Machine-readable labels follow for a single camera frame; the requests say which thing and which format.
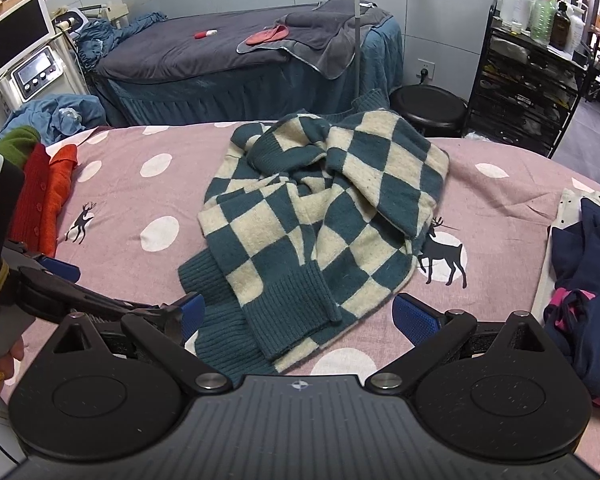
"control panel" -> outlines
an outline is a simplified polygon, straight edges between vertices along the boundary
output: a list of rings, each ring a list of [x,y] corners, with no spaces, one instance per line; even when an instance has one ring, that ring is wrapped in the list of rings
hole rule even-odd
[[[15,68],[11,72],[11,79],[20,89],[22,100],[26,102],[61,75],[62,66],[56,62],[51,48],[46,46]]]

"wall outlet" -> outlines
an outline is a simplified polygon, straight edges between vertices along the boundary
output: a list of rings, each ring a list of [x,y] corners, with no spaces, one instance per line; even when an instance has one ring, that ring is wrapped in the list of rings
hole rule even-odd
[[[436,64],[432,61],[426,61],[424,59],[419,59],[418,64],[416,66],[416,76],[420,78],[420,71],[426,68],[429,73],[427,74],[427,80],[433,79],[433,73],[436,71]]]

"pink slipper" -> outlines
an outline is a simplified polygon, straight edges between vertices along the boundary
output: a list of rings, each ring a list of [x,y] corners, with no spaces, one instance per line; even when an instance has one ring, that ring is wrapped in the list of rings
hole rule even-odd
[[[261,43],[271,43],[272,41],[284,40],[289,35],[289,29],[286,25],[279,25],[275,28],[266,28],[260,32],[249,36],[245,43],[249,46]]]

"checkered sweater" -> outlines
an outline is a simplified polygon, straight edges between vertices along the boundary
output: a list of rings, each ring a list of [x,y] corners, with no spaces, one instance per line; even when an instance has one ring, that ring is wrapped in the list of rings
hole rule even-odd
[[[178,270],[207,304],[196,354],[236,380],[327,345],[411,277],[447,170],[387,110],[240,126],[199,215],[208,249]]]

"black deer print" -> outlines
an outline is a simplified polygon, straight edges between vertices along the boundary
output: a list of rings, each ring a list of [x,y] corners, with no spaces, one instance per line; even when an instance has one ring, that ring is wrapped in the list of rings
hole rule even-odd
[[[80,216],[78,216],[78,218],[75,219],[74,225],[72,225],[69,230],[66,232],[66,236],[64,237],[64,241],[67,241],[69,239],[69,233],[72,231],[72,229],[77,229],[76,234],[75,234],[75,238],[72,241],[72,243],[75,243],[78,241],[78,238],[80,237],[80,234],[82,234],[82,240],[80,240],[78,242],[78,245],[81,245],[82,242],[84,241],[84,237],[87,234],[86,231],[86,227],[87,224],[93,220],[93,216],[90,218],[87,218],[87,213],[89,211],[91,211],[94,207],[96,207],[96,205],[93,202],[89,202],[88,204],[85,204],[82,206],[82,213],[80,213]]]
[[[422,247],[422,254],[418,256],[418,262],[420,264],[420,268],[422,272],[427,272],[424,268],[422,260],[424,258],[429,259],[429,279],[427,280],[427,285],[431,283],[431,275],[433,273],[433,260],[445,260],[446,264],[451,269],[451,273],[449,274],[447,285],[451,285],[454,280],[454,274],[456,273],[456,269],[459,269],[462,272],[462,288],[466,288],[466,273],[462,268],[462,263],[460,263],[460,254],[462,253],[462,244],[458,246],[453,245],[445,245],[439,244],[434,240],[436,237],[436,227],[440,227],[443,224],[443,219],[440,217],[439,219],[434,218],[429,226],[429,232],[427,233],[427,240],[424,242]]]

